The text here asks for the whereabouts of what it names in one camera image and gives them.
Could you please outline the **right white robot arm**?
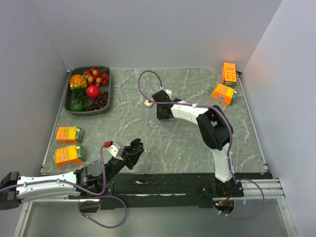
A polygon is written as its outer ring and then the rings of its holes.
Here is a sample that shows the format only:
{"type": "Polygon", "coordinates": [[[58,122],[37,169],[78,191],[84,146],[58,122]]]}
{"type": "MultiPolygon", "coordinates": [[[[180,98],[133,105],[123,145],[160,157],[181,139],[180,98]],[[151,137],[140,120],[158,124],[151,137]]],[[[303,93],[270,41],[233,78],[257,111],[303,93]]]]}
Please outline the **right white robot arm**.
{"type": "Polygon", "coordinates": [[[231,162],[233,128],[218,106],[188,104],[180,99],[172,100],[167,90],[160,90],[152,96],[157,104],[157,119],[184,119],[196,124],[206,146],[211,149],[214,164],[216,193],[222,197],[233,191],[230,180],[234,177],[231,162]]]}

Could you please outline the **black earbud charging case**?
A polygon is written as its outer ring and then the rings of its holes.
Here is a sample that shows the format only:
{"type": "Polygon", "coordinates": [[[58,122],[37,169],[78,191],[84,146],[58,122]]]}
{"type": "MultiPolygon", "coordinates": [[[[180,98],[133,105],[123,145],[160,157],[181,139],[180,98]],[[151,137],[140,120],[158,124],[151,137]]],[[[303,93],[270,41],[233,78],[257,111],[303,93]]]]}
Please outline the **black earbud charging case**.
{"type": "Polygon", "coordinates": [[[133,151],[137,151],[139,149],[142,149],[144,147],[144,144],[141,142],[140,138],[136,138],[130,142],[130,146],[133,151]]]}

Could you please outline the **beige earbud charging case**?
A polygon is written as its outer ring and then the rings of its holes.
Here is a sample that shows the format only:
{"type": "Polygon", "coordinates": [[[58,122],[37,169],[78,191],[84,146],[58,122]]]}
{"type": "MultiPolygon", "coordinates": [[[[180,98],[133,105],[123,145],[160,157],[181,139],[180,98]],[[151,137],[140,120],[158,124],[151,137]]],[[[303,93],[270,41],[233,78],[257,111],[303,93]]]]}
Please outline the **beige earbud charging case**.
{"type": "Polygon", "coordinates": [[[144,105],[147,107],[147,108],[150,108],[150,107],[152,107],[153,106],[153,101],[151,101],[151,100],[145,100],[145,102],[144,102],[144,105]]]}

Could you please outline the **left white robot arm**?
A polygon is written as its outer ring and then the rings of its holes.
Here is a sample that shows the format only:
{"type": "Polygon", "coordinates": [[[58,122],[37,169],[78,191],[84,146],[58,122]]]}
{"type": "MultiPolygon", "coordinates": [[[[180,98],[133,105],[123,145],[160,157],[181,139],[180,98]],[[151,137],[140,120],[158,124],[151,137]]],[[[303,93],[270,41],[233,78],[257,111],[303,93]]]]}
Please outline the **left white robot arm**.
{"type": "Polygon", "coordinates": [[[10,172],[0,182],[0,208],[15,209],[23,202],[60,196],[100,197],[106,193],[107,183],[124,167],[133,169],[143,152],[142,142],[129,146],[106,142],[100,148],[99,160],[76,171],[39,177],[10,172]]]}

